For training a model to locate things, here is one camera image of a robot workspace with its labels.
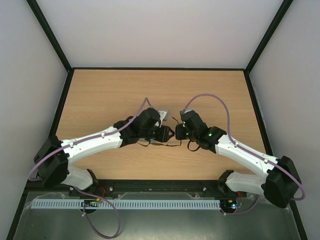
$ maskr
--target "wood surface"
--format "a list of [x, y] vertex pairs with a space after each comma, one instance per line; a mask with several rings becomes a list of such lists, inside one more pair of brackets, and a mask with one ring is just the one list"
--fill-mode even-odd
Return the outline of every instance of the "wood surface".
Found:
[[[59, 122], [57, 136], [71, 139], [102, 131], [138, 110], [145, 97], [157, 109], [180, 120], [179, 112], [195, 95], [211, 93], [227, 104], [231, 134], [264, 152], [264, 145], [242, 71], [87, 70], [77, 69]], [[200, 97], [190, 106], [206, 124], [227, 130], [227, 115], [213, 97]], [[172, 118], [165, 122], [173, 130]], [[178, 144], [172, 138], [168, 144]], [[99, 152], [75, 166], [91, 169], [98, 179], [216, 180], [225, 170], [250, 173], [237, 162], [208, 150], [191, 152], [182, 146], [143, 147], [132, 144]]]

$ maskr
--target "purple cable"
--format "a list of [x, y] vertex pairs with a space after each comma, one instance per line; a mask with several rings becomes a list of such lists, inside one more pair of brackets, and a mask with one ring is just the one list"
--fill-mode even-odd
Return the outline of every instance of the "purple cable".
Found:
[[[184, 113], [186, 111], [186, 109], [189, 107], [189, 105], [197, 98], [202, 97], [202, 96], [209, 96], [209, 97], [214, 97], [215, 99], [218, 99], [220, 101], [220, 103], [222, 103], [222, 105], [224, 106], [224, 109], [226, 111], [226, 116], [227, 116], [227, 132], [228, 132], [228, 137], [230, 139], [230, 142], [232, 142], [234, 145], [236, 145], [236, 142], [233, 140], [233, 138], [231, 137], [231, 132], [230, 132], [230, 113], [228, 110], [227, 105], [225, 104], [225, 102], [218, 96], [210, 94], [210, 93], [203, 93], [203, 94], [199, 94], [195, 97], [193, 97], [188, 103], [187, 105], [184, 107], [184, 109], [182, 110], [182, 113]], [[243, 151], [245, 151], [248, 154], [251, 154], [252, 156], [264, 161], [265, 158], [262, 156], [259, 156], [258, 154], [246, 149], [245, 147], [241, 146], [240, 144], [237, 145], [238, 148], [242, 149]], [[288, 171], [286, 171], [283, 167], [275, 164], [272, 161], [267, 160], [268, 164], [271, 164], [272, 166], [276, 167], [277, 169], [279, 169], [280, 171], [282, 171], [284, 174], [286, 174], [292, 181], [294, 181], [295, 184], [297, 184], [297, 186], [301, 189], [302, 192], [302, 196], [299, 198], [292, 198], [292, 200], [294, 201], [301, 201], [303, 199], [305, 199], [306, 197], [306, 190], [305, 188], [301, 185], [301, 183], [294, 177], [292, 176]]]
[[[135, 115], [122, 127], [120, 127], [119, 129], [117, 129], [116, 131], [113, 131], [113, 132], [108, 132], [108, 133], [105, 133], [104, 136], [110, 136], [110, 135], [113, 135], [113, 134], [116, 134], [120, 131], [122, 131], [123, 129], [125, 129], [126, 127], [128, 127], [135, 119], [136, 117], [142, 112], [142, 109], [144, 108], [145, 104], [148, 103], [148, 105], [152, 107], [149, 99], [146, 97], [142, 103], [142, 105], [140, 106], [139, 110], [135, 113]], [[83, 143], [83, 142], [86, 142], [86, 141], [89, 141], [89, 140], [92, 140], [92, 139], [97, 139], [97, 138], [100, 138], [101, 137], [101, 134], [97, 134], [97, 135], [94, 135], [94, 136], [89, 136], [89, 137], [86, 137], [84, 139], [81, 139], [81, 140], [78, 140], [78, 141], [75, 141], [73, 143], [73, 145], [77, 145], [77, 144], [80, 144], [80, 143]], [[31, 169], [31, 171], [29, 172], [28, 174], [28, 179], [30, 181], [39, 181], [41, 180], [39, 177], [35, 177], [33, 178], [32, 177], [32, 174], [34, 173], [34, 171], [41, 165], [43, 164], [46, 160], [48, 160], [51, 156], [57, 154], [58, 152], [64, 150], [64, 149], [67, 149], [69, 148], [70, 145], [65, 145], [65, 146], [62, 146], [56, 150], [54, 150], [53, 152], [50, 152], [48, 155], [46, 155], [43, 159], [41, 159], [36, 165], [34, 165], [34, 167]]]
[[221, 210], [221, 212], [222, 212], [223, 214], [225, 214], [225, 215], [241, 215], [241, 214], [246, 214], [246, 213], [250, 212], [252, 209], [254, 209], [255, 206], [258, 204], [258, 202], [259, 202], [259, 196], [257, 196], [254, 204], [253, 204], [250, 208], [248, 208], [247, 210], [242, 211], [242, 212], [226, 213], [222, 208], [221, 208], [220, 210]]
[[103, 235], [102, 233], [100, 233], [95, 227], [94, 225], [92, 224], [92, 222], [89, 220], [87, 214], [86, 214], [86, 206], [87, 204], [83, 207], [83, 216], [87, 219], [87, 221], [89, 222], [92, 230], [101, 238], [103, 239], [114, 239], [118, 236], [119, 232], [120, 232], [120, 228], [121, 228], [121, 219], [120, 219], [120, 214], [119, 214], [119, 211], [118, 209], [116, 209], [115, 205], [113, 205], [109, 200], [103, 198], [103, 197], [100, 197], [98, 195], [93, 195], [93, 194], [90, 194], [90, 193], [87, 193], [87, 192], [84, 192], [84, 191], [81, 191], [80, 189], [78, 189], [77, 187], [73, 187], [75, 190], [77, 190], [79, 193], [83, 194], [83, 195], [87, 195], [87, 196], [90, 196], [90, 197], [93, 197], [93, 198], [96, 198], [96, 199], [102, 199], [103, 201], [107, 202], [115, 211], [116, 213], [116, 217], [118, 218], [118, 229], [116, 230], [116, 233], [113, 235], [113, 236], [106, 236], [106, 235]]

